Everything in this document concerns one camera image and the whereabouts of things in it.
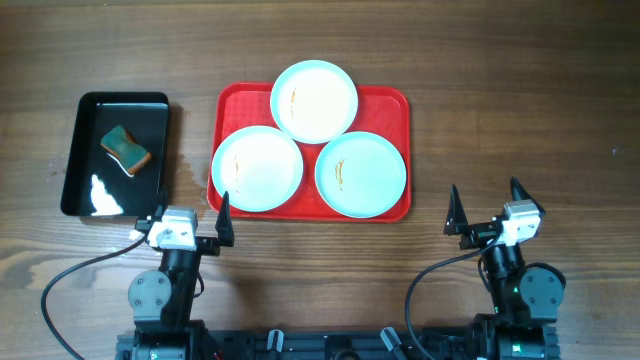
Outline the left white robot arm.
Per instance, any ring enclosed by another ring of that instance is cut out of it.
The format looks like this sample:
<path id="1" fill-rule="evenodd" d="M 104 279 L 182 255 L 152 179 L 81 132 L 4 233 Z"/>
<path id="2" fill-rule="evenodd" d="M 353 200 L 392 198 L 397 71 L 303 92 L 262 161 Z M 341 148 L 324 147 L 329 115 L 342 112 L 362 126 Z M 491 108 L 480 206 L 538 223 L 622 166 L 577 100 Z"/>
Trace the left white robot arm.
<path id="1" fill-rule="evenodd" d="M 156 270 L 138 275 L 128 290 L 134 311 L 134 335 L 117 340 L 118 359 L 221 359 L 222 348 L 191 310 L 204 256 L 217 256 L 234 245 L 229 194 L 223 195 L 215 224 L 217 235 L 196 234 L 196 210 L 160 204 L 155 213 L 136 222 L 143 241 L 161 252 Z"/>

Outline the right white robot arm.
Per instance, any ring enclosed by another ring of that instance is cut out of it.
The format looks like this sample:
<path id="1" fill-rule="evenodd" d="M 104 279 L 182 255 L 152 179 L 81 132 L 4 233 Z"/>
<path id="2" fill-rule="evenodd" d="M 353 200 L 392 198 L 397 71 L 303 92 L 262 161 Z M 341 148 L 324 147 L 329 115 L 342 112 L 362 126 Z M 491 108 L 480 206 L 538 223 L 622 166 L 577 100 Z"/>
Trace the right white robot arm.
<path id="1" fill-rule="evenodd" d="M 538 235 L 544 208 L 517 178 L 510 180 L 512 200 L 491 221 L 468 222 L 453 186 L 444 226 L 459 235 L 462 250 L 478 250 L 483 281 L 494 307 L 478 314 L 465 331 L 467 359 L 553 360 L 560 346 L 553 324 L 563 302 L 566 278 L 541 262 L 526 263 L 520 245 Z"/>

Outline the green and orange sponge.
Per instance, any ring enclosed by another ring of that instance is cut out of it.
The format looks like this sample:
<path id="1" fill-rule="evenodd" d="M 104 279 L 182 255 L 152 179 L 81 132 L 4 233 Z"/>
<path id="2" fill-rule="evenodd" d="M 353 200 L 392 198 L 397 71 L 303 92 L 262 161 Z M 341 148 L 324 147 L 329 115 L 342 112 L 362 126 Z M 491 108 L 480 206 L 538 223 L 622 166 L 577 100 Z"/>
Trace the green and orange sponge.
<path id="1" fill-rule="evenodd" d="M 133 177 L 152 158 L 151 153 L 139 145 L 121 125 L 115 126 L 106 133 L 100 145 L 130 177 Z"/>

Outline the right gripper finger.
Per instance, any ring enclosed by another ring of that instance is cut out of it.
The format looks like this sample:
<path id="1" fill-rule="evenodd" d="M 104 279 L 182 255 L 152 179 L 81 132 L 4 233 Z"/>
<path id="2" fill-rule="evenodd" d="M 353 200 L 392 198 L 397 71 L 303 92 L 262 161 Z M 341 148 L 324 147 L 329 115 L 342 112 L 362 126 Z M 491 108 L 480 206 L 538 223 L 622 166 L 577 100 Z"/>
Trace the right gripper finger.
<path id="1" fill-rule="evenodd" d="M 525 190 L 516 177 L 510 179 L 510 190 L 514 201 L 531 201 L 536 206 L 540 216 L 546 215 L 546 210 Z"/>
<path id="2" fill-rule="evenodd" d="M 448 236 L 467 235 L 469 224 L 462 205 L 458 189 L 455 184 L 451 185 L 450 201 L 443 233 Z"/>

